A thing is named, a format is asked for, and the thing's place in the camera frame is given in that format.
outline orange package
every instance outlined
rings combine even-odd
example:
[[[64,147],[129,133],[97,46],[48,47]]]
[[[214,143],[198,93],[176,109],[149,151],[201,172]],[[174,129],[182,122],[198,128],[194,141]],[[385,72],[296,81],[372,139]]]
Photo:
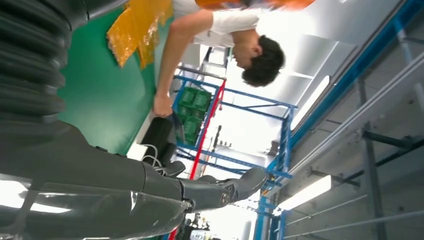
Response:
[[[125,7],[107,32],[109,48],[120,67],[138,49],[144,68],[155,61],[158,23],[165,24],[173,16],[172,0],[130,0]]]

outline robotic arm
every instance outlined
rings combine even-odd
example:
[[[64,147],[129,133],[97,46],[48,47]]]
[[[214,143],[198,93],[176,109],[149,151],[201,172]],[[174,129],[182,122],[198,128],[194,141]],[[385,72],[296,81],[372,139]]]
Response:
[[[0,1],[0,239],[140,239],[248,198],[267,177],[165,177],[57,119],[72,32],[126,0]]]

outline man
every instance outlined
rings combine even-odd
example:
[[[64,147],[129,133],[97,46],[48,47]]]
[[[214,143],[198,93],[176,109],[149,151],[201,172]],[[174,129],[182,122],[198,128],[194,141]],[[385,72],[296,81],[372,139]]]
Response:
[[[200,9],[195,0],[173,0],[173,8],[175,21],[169,28],[154,97],[157,116],[172,114],[169,89],[190,43],[233,47],[237,66],[244,69],[242,78],[253,87],[266,86],[279,74],[284,54],[277,42],[256,32],[258,10],[208,11]]]

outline man's hand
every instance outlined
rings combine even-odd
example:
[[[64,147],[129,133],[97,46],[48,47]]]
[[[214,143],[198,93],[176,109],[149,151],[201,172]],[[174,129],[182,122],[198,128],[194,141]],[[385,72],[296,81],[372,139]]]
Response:
[[[163,48],[160,63],[159,83],[154,97],[153,112],[166,118],[172,114],[172,101],[168,96],[175,69],[195,35],[211,29],[212,12],[200,10],[176,19],[169,27],[169,34]]]
[[[161,118],[166,118],[171,115],[173,110],[170,96],[167,94],[154,96],[153,112]]]

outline green plastic bin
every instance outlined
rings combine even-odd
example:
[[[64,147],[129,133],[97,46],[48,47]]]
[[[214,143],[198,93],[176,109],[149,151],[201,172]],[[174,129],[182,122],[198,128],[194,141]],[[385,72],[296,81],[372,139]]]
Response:
[[[185,87],[182,91],[181,98],[179,99],[178,104],[183,106],[191,106],[193,102],[195,101],[196,96],[200,90],[192,87]]]
[[[194,98],[192,107],[202,112],[207,112],[211,103],[212,93],[208,91],[199,91]]]

